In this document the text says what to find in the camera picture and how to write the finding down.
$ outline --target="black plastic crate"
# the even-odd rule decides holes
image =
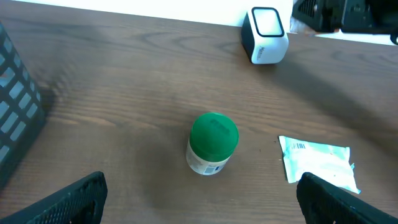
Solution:
[[[0,21],[0,188],[44,124],[38,86]]]

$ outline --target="white packet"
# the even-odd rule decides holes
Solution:
[[[302,141],[279,136],[284,153],[287,181],[297,182],[304,172],[311,172],[325,181],[359,194],[354,179],[354,164],[349,165],[349,147]]]

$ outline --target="white wall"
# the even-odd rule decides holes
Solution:
[[[227,26],[241,26],[246,10],[254,6],[274,7],[279,11],[285,30],[290,27],[293,0],[16,0],[74,7],[96,11],[117,12],[140,16],[206,22]],[[369,34],[321,34],[344,40],[355,40],[375,44],[393,45],[388,35]]]

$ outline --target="barcode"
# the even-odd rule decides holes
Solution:
[[[210,174],[214,171],[215,167],[207,167],[205,170],[205,174]]]
[[[292,145],[292,149],[305,149],[305,146],[301,143],[295,143]]]

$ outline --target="jar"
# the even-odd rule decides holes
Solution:
[[[194,122],[188,140],[188,165],[201,175],[213,175],[225,166],[239,141],[238,128],[221,113],[205,113]]]

